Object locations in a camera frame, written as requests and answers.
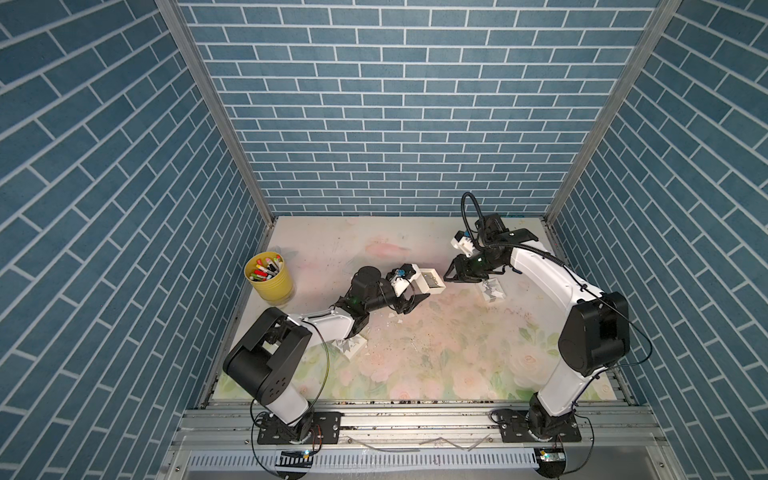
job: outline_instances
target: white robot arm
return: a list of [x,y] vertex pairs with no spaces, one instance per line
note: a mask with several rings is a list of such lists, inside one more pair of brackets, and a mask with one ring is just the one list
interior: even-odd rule
[[462,197],[462,214],[466,198],[475,204],[478,238],[472,236],[464,216],[466,230],[451,242],[461,253],[446,272],[445,282],[478,283],[509,266],[539,285],[562,311],[561,360],[531,398],[528,411],[533,436],[551,439],[573,423],[574,406],[589,382],[629,352],[627,301],[620,293],[606,293],[579,277],[529,230],[510,231],[498,214],[484,216],[469,192]]
[[[388,306],[397,313],[410,313],[429,296],[414,293],[405,298],[404,292],[416,274],[409,263],[389,272],[386,278],[375,267],[364,266],[353,276],[347,293],[326,311],[296,315],[276,307],[264,310],[224,359],[224,372],[280,419],[285,440],[304,439],[312,409],[290,384],[304,351],[357,335],[373,310]],[[277,350],[270,353],[264,343],[278,344]]]

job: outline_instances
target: white box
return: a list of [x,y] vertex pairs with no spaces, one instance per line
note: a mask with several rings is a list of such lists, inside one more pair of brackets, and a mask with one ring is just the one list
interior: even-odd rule
[[437,270],[434,268],[418,268],[416,265],[414,267],[418,270],[415,283],[421,293],[437,295],[445,290],[445,283],[440,278]]

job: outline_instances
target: yellow pen holder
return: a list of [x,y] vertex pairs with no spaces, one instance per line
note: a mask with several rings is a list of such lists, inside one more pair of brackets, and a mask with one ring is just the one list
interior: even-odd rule
[[277,253],[262,252],[248,260],[248,263],[245,264],[244,270],[246,280],[250,282],[250,284],[253,286],[253,289],[259,293],[261,298],[263,298],[270,305],[284,305],[293,298],[293,294],[296,292],[296,289],[293,285],[293,278],[290,275],[288,265],[284,258],[283,268],[281,268],[280,272],[273,278],[264,280],[263,282],[259,280],[254,282],[250,279],[253,271],[257,269],[257,265],[259,264],[258,260],[261,260],[262,266],[266,267],[267,257],[274,261],[277,257]]

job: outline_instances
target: black mounting plate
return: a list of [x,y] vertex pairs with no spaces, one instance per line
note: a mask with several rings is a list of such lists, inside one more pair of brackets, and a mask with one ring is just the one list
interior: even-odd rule
[[[312,415],[312,425],[318,425],[323,434],[324,445],[335,445],[339,443],[339,428],[341,423],[340,412],[314,412]],[[288,440],[280,437],[279,425],[282,422],[277,417],[268,416],[263,420],[263,428],[259,430],[257,444],[259,445],[295,445]],[[312,436],[310,435],[304,441],[305,445],[312,445]]]
[[[494,420],[499,425],[504,443],[552,442],[550,439],[543,441],[533,436],[528,429],[527,410],[498,409],[494,410],[493,415]],[[565,431],[560,434],[560,440],[562,442],[580,442],[581,433],[578,427],[570,425],[566,427]]]

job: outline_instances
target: brick wallpaper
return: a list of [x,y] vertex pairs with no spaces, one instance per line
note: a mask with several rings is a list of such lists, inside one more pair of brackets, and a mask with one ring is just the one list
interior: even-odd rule
[[631,381],[689,478],[768,478],[766,24],[684,0],[557,219],[653,337]]
[[657,3],[212,1],[181,4],[268,201],[321,215],[544,213]]
[[153,478],[262,227],[152,0],[0,2],[0,478]]

